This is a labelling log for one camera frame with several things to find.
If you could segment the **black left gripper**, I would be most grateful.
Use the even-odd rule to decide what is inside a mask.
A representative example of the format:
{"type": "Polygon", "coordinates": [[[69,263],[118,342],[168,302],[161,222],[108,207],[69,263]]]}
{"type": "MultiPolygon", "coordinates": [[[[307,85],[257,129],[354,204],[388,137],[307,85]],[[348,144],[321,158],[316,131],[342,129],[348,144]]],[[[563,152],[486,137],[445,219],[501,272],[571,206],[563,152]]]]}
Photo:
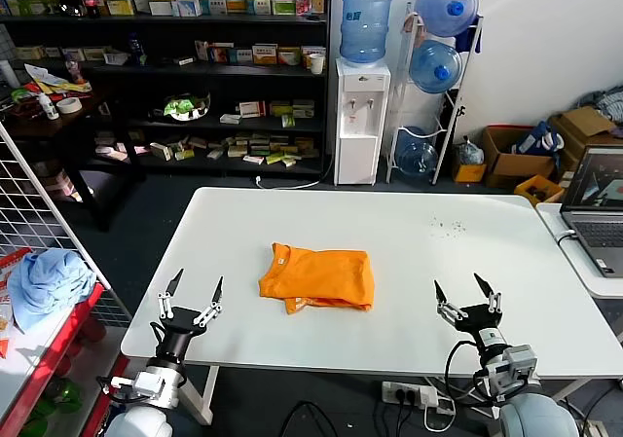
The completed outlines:
{"type": "Polygon", "coordinates": [[[219,278],[209,305],[199,312],[178,306],[173,307],[171,304],[183,273],[184,270],[180,269],[168,283],[166,290],[158,294],[160,318],[164,318],[161,323],[167,330],[182,334],[202,335],[207,331],[208,323],[222,312],[223,276],[219,278]]]}

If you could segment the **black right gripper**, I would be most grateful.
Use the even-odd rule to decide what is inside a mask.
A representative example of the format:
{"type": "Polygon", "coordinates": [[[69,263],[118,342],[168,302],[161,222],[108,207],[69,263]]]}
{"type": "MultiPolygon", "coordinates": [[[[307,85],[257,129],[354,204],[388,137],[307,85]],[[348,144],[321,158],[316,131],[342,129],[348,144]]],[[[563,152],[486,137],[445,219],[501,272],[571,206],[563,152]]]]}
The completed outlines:
{"type": "Polygon", "coordinates": [[[443,289],[434,281],[437,313],[445,321],[454,321],[455,329],[462,333],[478,333],[496,328],[502,318],[501,293],[494,291],[482,276],[474,274],[487,302],[485,304],[458,308],[447,300],[443,289]]]}

